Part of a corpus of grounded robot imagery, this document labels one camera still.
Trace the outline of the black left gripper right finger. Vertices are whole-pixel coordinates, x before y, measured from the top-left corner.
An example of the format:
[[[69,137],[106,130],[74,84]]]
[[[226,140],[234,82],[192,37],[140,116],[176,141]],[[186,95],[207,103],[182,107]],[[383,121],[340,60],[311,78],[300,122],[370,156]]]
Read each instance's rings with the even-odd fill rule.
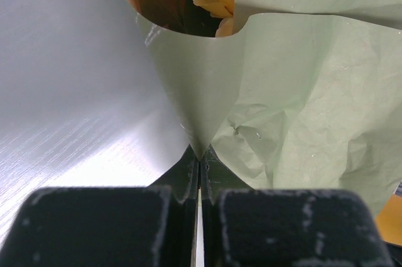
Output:
[[[200,162],[206,266],[394,266],[371,213],[340,189],[253,189],[212,148]]]

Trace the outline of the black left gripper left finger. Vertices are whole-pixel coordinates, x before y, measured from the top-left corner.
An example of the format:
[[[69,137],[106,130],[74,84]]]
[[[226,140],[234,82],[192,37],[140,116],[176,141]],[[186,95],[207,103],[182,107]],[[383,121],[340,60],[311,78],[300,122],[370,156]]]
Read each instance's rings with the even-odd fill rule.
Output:
[[[199,162],[191,148],[149,187],[52,187],[22,204],[2,266],[194,266]]]

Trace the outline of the green and peach wrapping paper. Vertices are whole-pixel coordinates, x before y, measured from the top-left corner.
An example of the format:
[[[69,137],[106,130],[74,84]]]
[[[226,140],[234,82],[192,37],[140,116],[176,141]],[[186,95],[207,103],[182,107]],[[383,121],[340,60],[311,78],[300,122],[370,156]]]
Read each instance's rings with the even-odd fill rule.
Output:
[[[401,0],[234,0],[233,34],[128,0],[196,154],[254,188],[359,194],[401,244]]]

